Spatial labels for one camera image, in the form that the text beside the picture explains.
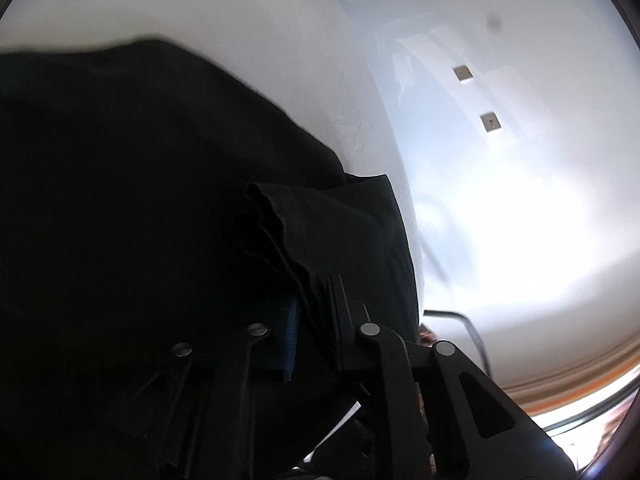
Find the black denim pants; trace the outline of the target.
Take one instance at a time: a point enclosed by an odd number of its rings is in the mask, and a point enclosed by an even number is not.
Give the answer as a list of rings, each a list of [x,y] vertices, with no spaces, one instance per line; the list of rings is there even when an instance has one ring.
[[[418,338],[404,222],[160,40],[1,58],[1,474],[272,479],[354,404],[329,279]]]

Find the upper wall socket plate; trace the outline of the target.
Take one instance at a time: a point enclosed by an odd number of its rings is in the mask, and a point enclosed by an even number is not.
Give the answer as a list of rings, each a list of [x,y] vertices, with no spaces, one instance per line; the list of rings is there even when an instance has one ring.
[[[454,68],[454,74],[458,81],[467,81],[473,78],[473,74],[468,66],[460,65]]]

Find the lower wall socket plate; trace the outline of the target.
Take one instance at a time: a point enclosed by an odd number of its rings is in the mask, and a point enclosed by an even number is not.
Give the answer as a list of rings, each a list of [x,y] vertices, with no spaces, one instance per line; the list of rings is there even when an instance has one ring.
[[[495,112],[488,112],[480,116],[480,120],[486,132],[495,131],[501,128],[500,120]]]

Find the wall socket plate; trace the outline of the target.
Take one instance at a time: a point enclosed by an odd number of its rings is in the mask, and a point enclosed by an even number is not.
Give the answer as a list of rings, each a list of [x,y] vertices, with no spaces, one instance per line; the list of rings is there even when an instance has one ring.
[[[488,112],[480,116],[480,120],[486,132],[495,131],[501,128],[500,120],[495,112]]]
[[[473,74],[468,66],[460,65],[454,68],[454,74],[458,81],[467,81],[473,78]]]

